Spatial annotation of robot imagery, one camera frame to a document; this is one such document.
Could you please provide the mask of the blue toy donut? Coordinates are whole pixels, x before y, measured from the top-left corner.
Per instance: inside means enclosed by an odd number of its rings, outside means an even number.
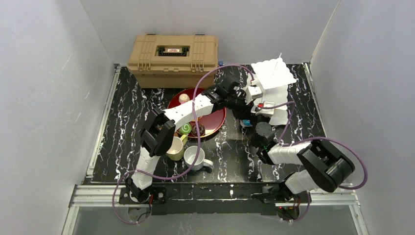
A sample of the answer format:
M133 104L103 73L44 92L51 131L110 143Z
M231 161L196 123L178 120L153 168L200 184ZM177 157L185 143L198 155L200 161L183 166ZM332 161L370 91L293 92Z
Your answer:
M240 121L242 127L252 127L251 121L248 119L244 119Z

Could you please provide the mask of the red round tray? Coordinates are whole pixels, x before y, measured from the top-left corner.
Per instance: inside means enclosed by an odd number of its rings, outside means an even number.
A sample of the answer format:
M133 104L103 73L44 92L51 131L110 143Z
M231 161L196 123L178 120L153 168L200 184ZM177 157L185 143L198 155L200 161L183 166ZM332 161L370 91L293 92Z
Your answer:
M193 98L194 88L185 89L176 95L170 100L168 108L174 108L180 105L179 97L182 94L186 94L190 99ZM201 132L201 138L208 137L218 131L221 126L224 124L226 118L226 108L218 110L210 115L198 117L198 123L204 127L204 132Z

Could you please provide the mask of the white tiered cake stand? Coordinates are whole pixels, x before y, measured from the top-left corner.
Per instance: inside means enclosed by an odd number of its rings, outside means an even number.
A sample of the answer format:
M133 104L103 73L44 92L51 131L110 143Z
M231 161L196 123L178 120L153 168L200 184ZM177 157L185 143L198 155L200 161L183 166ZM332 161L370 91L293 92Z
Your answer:
M264 101L273 102L274 114L270 117L269 124L271 126L286 125L288 122L287 102L288 102L288 86L296 83L296 79L288 69L286 63L281 57L276 59L265 60L262 62L252 63L251 67L257 76L258 86L263 92L261 98L252 101L254 106Z

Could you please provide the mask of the tan plastic toolbox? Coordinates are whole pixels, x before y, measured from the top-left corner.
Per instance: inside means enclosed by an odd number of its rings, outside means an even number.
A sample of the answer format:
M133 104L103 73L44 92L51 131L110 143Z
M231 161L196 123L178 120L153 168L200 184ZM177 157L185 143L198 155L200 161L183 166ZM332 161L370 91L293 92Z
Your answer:
M217 67L213 35L138 35L127 63L141 88L193 88Z

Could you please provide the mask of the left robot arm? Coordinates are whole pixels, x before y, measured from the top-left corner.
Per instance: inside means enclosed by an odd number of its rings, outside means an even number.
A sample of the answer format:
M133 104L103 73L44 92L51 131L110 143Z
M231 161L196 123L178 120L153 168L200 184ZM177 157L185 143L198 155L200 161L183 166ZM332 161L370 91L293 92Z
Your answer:
M153 109L148 114L140 132L140 153L136 170L125 180L125 185L135 197L141 197L152 185L159 158L166 154L173 142L174 133L198 117L207 116L222 108L238 114L249 112L253 102L248 100L246 88L235 77L224 78L199 94L174 108Z

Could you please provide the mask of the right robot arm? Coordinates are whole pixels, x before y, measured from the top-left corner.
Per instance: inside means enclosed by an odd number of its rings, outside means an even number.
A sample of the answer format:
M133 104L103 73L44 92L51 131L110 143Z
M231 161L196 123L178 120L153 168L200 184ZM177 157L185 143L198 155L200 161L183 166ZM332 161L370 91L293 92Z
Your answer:
M250 144L264 164L294 164L304 168L286 177L279 185L280 190L290 194L316 188L334 192L355 170L354 163L329 140L312 138L299 144L281 144L275 141L268 117L251 115L249 121L253 125Z

